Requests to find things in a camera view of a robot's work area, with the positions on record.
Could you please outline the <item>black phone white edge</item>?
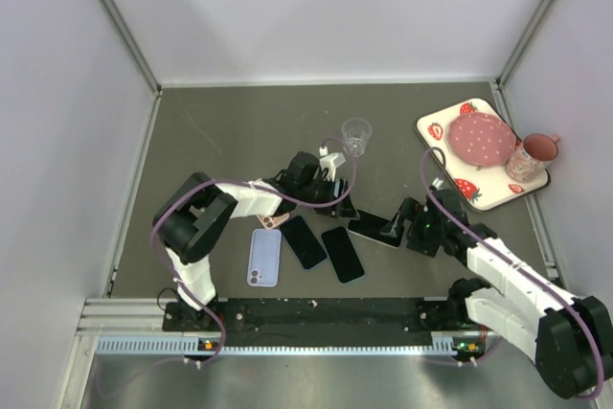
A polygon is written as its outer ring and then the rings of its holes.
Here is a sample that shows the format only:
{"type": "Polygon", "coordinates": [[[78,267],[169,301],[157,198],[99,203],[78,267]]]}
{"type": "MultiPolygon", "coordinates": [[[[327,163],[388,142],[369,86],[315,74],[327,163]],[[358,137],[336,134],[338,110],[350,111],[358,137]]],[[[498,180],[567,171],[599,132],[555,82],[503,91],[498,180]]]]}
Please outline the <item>black phone white edge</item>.
{"type": "Polygon", "coordinates": [[[350,233],[390,247],[400,247],[401,242],[385,242],[379,235],[379,231],[390,221],[390,219],[374,215],[364,210],[359,210],[358,212],[359,218],[351,219],[347,226],[350,233]]]}

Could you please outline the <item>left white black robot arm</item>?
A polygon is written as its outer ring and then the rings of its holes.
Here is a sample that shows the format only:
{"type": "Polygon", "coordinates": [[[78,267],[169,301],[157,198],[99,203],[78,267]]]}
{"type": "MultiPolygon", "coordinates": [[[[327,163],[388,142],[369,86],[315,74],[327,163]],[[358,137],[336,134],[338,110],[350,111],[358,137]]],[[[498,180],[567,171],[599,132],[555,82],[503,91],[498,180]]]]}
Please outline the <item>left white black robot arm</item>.
{"type": "Polygon", "coordinates": [[[199,171],[182,184],[152,221],[151,246],[165,250],[177,301],[167,314],[175,322],[206,329],[216,320],[216,288],[210,254],[234,218],[276,218],[306,207],[333,218],[355,219],[350,193],[356,177],[340,177],[345,152],[297,153],[275,176],[253,181],[213,179],[199,171]]]}

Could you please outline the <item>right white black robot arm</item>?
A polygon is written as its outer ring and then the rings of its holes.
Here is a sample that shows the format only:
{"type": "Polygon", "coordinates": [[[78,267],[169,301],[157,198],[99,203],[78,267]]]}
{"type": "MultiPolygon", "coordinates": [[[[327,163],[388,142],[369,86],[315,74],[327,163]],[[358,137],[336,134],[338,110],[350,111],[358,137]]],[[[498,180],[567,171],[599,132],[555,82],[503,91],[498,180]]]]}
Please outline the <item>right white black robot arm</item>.
{"type": "Polygon", "coordinates": [[[534,364],[557,396],[595,398],[612,377],[612,321],[594,296],[546,280],[483,223],[470,223],[459,194],[431,187],[424,202],[404,200],[379,232],[426,256],[444,251],[474,273],[448,291],[447,317],[496,332],[534,364]]]}

